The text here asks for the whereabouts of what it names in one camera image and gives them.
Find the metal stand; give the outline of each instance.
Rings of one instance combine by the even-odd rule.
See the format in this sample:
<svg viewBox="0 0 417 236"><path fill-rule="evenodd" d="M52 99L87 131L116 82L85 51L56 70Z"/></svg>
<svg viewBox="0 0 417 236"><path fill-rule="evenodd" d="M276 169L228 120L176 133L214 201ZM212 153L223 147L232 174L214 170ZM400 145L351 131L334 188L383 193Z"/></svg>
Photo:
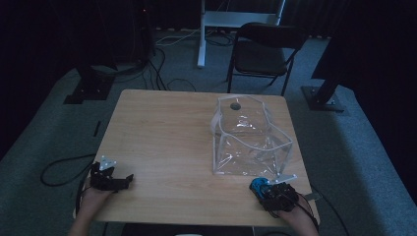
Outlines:
<svg viewBox="0 0 417 236"><path fill-rule="evenodd" d="M105 100L113 85L114 76L99 75L93 69L82 78L73 94L67 95L64 104L82 104L84 100Z"/></svg>
<svg viewBox="0 0 417 236"><path fill-rule="evenodd" d="M318 97L320 89L320 87L301 87L311 110L334 111L347 115L347 110L340 104L336 94L333 93L327 101L320 100Z"/></svg>

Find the clear plastic box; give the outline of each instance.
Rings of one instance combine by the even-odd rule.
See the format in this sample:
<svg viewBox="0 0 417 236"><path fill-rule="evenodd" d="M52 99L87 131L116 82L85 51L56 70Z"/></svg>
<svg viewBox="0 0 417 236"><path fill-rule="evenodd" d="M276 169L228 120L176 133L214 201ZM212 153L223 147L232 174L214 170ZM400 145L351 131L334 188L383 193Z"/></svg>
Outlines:
<svg viewBox="0 0 417 236"><path fill-rule="evenodd" d="M277 126L267 105L250 95L220 97L211 120L213 173L251 175L284 182L292 140Z"/></svg>

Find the black wire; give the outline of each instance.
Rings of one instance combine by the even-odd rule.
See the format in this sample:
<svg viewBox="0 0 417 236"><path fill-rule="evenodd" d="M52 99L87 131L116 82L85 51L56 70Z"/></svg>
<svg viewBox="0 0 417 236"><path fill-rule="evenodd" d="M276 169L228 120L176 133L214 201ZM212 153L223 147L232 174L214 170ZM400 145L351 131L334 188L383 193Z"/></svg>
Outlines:
<svg viewBox="0 0 417 236"><path fill-rule="evenodd" d="M103 228L103 233L101 234L102 236L105 236L106 231L107 231L107 226L108 226L108 222L105 222L104 228Z"/></svg>
<svg viewBox="0 0 417 236"><path fill-rule="evenodd" d="M162 53L162 61L160 62L159 67L156 69L156 67L153 65L153 63L151 61L149 61L149 63L153 67L153 69L156 71L156 85L157 85L158 89L161 90L161 88L159 86L159 83L160 83L162 85L163 89L166 90L166 86L163 83L162 76L160 75L160 70L162 69L162 66L165 63L166 56L165 56L165 52L162 49L156 48L156 50L158 50L159 52Z"/></svg>
<svg viewBox="0 0 417 236"><path fill-rule="evenodd" d="M82 175L83 173L85 173L85 171L87 169L89 169L89 167L91 167L91 163L89 162L88 165L86 165L86 167L83 168L82 171L80 171L77 175L73 176L71 179L64 181L62 183L48 183L47 181L45 181L44 175L46 173L46 171L52 167L55 164L61 163L61 162L65 162L65 161L72 161L72 160L77 160L77 159L83 159L86 157L90 157L90 156L95 156L95 154L87 154L87 155L82 155L82 156L76 156L76 157L69 157L69 158L63 158L63 159L59 159L59 160L55 160L52 161L51 163L49 163L48 165L46 165L46 167L42 170L42 173L40 174L40 182L45 185L45 186L49 186L49 187L59 187L59 186L63 186L66 184L69 184L71 182L73 182L75 179L77 179L80 175Z"/></svg>
<svg viewBox="0 0 417 236"><path fill-rule="evenodd" d="M152 71L150 70L150 67L148 67L148 71L149 71L150 86L151 86L152 90L155 90L155 87L153 86ZM143 75L143 78L144 78L144 82L145 82L145 87L146 87L146 89L148 89L147 78L145 78L145 74Z"/></svg>
<svg viewBox="0 0 417 236"><path fill-rule="evenodd" d="M328 206L333 210L334 214L337 216L338 220L340 221L341 226L344 229L344 232L346 233L346 235L350 235L349 231L347 230L346 225L343 222L343 219L341 218L340 214L337 212L336 208L331 204L331 202L328 200L328 198L326 198L325 195L323 195L316 187L314 187L311 183L310 183L311 187L328 203Z"/></svg>
<svg viewBox="0 0 417 236"><path fill-rule="evenodd" d="M95 70L99 75L104 76L129 76L129 75L136 75L144 70L147 66L148 62L137 62L135 66L125 69L123 71L116 71L116 72L103 72L99 70Z"/></svg>
<svg viewBox="0 0 417 236"><path fill-rule="evenodd" d="M77 190L77 196L76 196L76 215L78 214L79 210L80 210L80 206L81 206L81 195L90 187L86 188L83 190L85 182L86 182L86 178L89 175L89 171L86 171L83 178L80 180L80 184L79 184L79 188Z"/></svg>
<svg viewBox="0 0 417 236"><path fill-rule="evenodd" d="M168 87L168 90L172 90L171 89L171 84L176 82L176 81L186 82L193 88L193 91L197 91L196 87L194 87L194 85L191 82L189 82L188 80L185 80L185 79L174 79L174 80L170 81L168 84L166 84L166 86Z"/></svg>
<svg viewBox="0 0 417 236"><path fill-rule="evenodd" d="M303 199L304 199L307 203L309 202L309 201L306 199L306 197L304 197L304 195L299 194L299 193L297 193L297 195L298 195L298 196L300 196L301 198L303 198ZM310 213L312 214L312 216L314 216L313 209L312 209L312 207L310 206L310 204L309 204L309 210L310 210Z"/></svg>
<svg viewBox="0 0 417 236"><path fill-rule="evenodd" d="M210 37L222 37L222 38L226 38L227 42L222 43L222 42L217 42L214 40L209 39ZM234 41L234 36L232 35L227 35L226 33L221 32L220 34L217 35L211 35L206 37L206 42L208 44L214 45L214 46L232 46L233 45L233 41Z"/></svg>
<svg viewBox="0 0 417 236"><path fill-rule="evenodd" d="M294 202L291 198L289 198L288 196L286 196L286 195L284 195L284 194L282 194L282 196L284 197L284 198L286 198L288 201L290 201L291 203L293 203L293 204L295 204L296 206L298 206L299 208L301 208L310 218L311 218L311 220L313 221L313 223L314 223L314 225L316 226L316 229L317 229L317 232L319 232L319 223L317 222L317 220L314 218L314 216L313 216L313 212L311 212L311 213L309 213L303 206L301 206L300 204L298 204L298 203L296 203L296 202Z"/></svg>
<svg viewBox="0 0 417 236"><path fill-rule="evenodd" d="M133 80L135 80L135 79L137 79L139 77L142 77L144 75L144 73L145 73L145 70L148 68L148 66L149 65L144 66L144 68L141 70L141 72L139 74L136 74L136 73L133 74L133 75L135 75L134 77L129 78L129 79L125 79L125 80L115 80L114 81L114 84L127 83L127 82L133 81Z"/></svg>

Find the table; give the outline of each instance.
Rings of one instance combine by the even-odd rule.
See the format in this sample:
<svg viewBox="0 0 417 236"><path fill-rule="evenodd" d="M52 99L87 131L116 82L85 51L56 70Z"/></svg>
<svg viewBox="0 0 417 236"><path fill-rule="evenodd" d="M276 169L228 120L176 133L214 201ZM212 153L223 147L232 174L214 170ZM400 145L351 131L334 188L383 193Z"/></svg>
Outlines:
<svg viewBox="0 0 417 236"><path fill-rule="evenodd" d="M197 66L206 64L206 27L240 28L246 23L259 22L279 25L285 0L280 0L275 14L206 11L206 0L202 0L201 35Z"/></svg>
<svg viewBox="0 0 417 236"><path fill-rule="evenodd" d="M212 173L210 121L223 93L127 89L120 95L97 152L117 161L115 178L134 174L128 190L114 194L99 221L200 224L286 225L264 211L249 190L254 176ZM293 139L284 173L291 185L311 193L286 101L259 95L276 124ZM311 203L318 217L315 203Z"/></svg>

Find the forearm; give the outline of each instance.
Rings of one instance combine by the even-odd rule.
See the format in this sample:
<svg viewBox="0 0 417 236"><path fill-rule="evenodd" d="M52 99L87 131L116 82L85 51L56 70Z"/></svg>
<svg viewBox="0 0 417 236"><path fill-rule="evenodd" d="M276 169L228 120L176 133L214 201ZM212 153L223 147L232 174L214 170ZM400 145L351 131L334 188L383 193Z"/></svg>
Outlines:
<svg viewBox="0 0 417 236"><path fill-rule="evenodd" d="M297 219L290 219L287 223L297 232L300 236L319 236L319 232L316 230L316 226L310 217L299 217Z"/></svg>
<svg viewBox="0 0 417 236"><path fill-rule="evenodd" d="M84 215L77 215L68 236L88 236L91 222L91 218Z"/></svg>

